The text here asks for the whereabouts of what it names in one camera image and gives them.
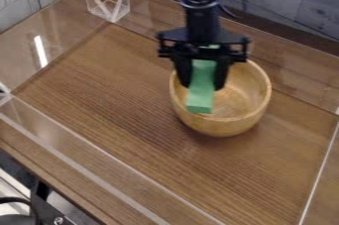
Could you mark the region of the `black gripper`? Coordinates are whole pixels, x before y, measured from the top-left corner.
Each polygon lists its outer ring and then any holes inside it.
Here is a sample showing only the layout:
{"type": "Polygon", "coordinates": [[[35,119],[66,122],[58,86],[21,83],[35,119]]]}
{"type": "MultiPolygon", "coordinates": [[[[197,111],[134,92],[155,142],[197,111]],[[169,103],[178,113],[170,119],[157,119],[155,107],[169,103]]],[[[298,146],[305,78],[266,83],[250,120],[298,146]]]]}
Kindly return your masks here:
{"type": "Polygon", "coordinates": [[[191,84],[193,59],[215,60],[215,90],[226,86],[230,67],[237,62],[246,62],[251,39],[229,31],[221,20],[218,2],[206,6],[183,5],[186,26],[157,34],[159,56],[174,60],[175,70],[185,87],[191,84]]]}

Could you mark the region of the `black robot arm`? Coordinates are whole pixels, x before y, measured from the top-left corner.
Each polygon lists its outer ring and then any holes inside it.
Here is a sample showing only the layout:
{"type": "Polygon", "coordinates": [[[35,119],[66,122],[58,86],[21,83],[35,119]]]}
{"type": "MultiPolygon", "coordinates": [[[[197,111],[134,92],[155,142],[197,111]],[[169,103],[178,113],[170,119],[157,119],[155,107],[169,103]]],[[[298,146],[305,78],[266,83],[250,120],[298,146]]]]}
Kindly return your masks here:
{"type": "Polygon", "coordinates": [[[222,25],[221,12],[233,13],[221,0],[179,0],[179,4],[186,13],[186,26],[157,34],[159,56],[173,60],[186,87],[194,82],[194,60],[214,62],[213,87],[221,90],[231,66],[249,60],[251,39],[222,25]]]}

